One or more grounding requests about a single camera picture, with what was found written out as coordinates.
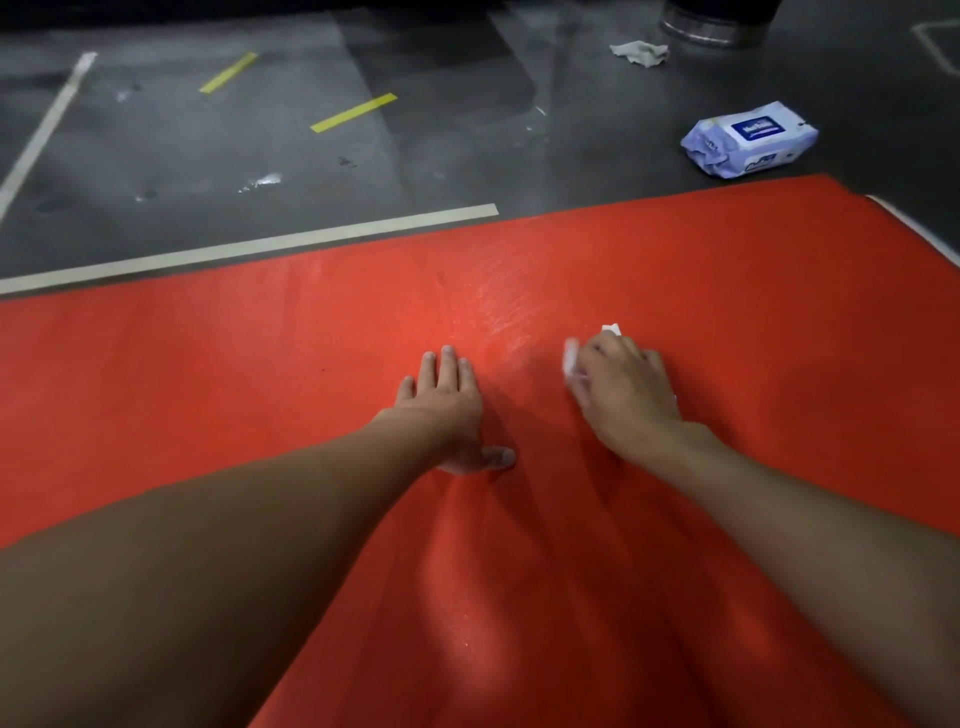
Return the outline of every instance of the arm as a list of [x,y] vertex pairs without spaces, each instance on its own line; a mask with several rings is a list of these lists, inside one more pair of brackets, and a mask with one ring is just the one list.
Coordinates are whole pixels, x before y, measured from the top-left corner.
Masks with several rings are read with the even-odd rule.
[[425,355],[416,396],[405,378],[396,406],[346,437],[0,553],[0,725],[247,725],[416,478],[512,464],[480,447],[466,360],[445,348],[435,366]]
[[923,726],[960,725],[960,541],[766,468],[685,423],[656,352],[602,334],[570,389],[611,449],[696,501]]

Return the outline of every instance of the orange mat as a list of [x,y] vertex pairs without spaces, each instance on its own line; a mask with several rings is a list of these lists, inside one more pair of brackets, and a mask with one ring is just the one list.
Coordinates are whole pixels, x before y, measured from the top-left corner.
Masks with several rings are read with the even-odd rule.
[[364,423],[473,358],[510,473],[418,483],[257,720],[900,724],[708,519],[585,430],[617,322],[751,455],[960,533],[960,271],[824,177],[0,303],[0,543]]

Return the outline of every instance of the gray floor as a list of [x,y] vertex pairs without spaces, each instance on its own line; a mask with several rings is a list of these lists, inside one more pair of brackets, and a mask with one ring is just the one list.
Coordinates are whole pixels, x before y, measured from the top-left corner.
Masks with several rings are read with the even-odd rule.
[[[649,70],[609,45],[663,38],[653,0],[0,36],[0,175],[79,54],[100,54],[0,224],[0,278],[457,206],[517,217],[729,184],[680,138],[773,100],[821,137],[753,179],[827,172],[956,245],[960,77],[910,29],[960,8],[895,5],[785,0],[764,46],[669,39]],[[247,70],[198,92],[248,51]],[[398,100],[377,112],[309,128],[387,92]],[[269,173],[282,182],[240,192]]]

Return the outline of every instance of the finger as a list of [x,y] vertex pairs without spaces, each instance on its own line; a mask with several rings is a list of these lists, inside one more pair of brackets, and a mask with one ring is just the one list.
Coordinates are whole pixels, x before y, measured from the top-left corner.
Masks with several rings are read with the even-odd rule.
[[510,448],[483,448],[483,470],[502,471],[516,462],[516,452]]
[[460,361],[457,362],[457,369],[460,375],[460,391],[478,392],[477,377],[473,373],[473,365],[470,364],[469,359],[461,358]]
[[655,352],[652,349],[644,349],[643,356],[650,363],[650,368],[654,370],[657,377],[663,382],[664,387],[669,395],[673,404],[673,409],[680,414],[680,406],[677,404],[677,395],[673,393],[673,385],[670,383],[670,376],[666,372],[666,366],[663,364],[663,357],[660,356],[660,352]]
[[425,353],[420,362],[420,376],[417,377],[417,394],[437,386],[436,370],[437,355],[433,352]]
[[587,378],[581,375],[570,375],[566,378],[566,388],[570,390],[573,399],[577,401],[581,409],[587,409],[590,404],[590,388],[587,384]]
[[623,346],[623,342],[620,341],[621,338],[623,337],[617,336],[612,331],[601,331],[587,341],[587,347],[613,359],[622,358],[624,354],[627,353],[627,350]]
[[620,338],[623,340],[623,346],[627,348],[628,352],[630,352],[637,359],[643,358],[643,351],[636,345],[636,341],[629,336],[621,336]]
[[457,352],[449,344],[440,350],[440,375],[437,389],[444,392],[457,391]]
[[405,376],[400,382],[400,388],[396,390],[396,404],[402,401],[412,400],[414,398],[414,378]]

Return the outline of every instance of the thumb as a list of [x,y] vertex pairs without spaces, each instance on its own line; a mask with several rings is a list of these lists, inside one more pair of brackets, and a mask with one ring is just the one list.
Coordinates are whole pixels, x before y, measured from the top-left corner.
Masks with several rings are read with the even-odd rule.
[[510,448],[483,448],[483,470],[502,471],[516,462],[516,452]]

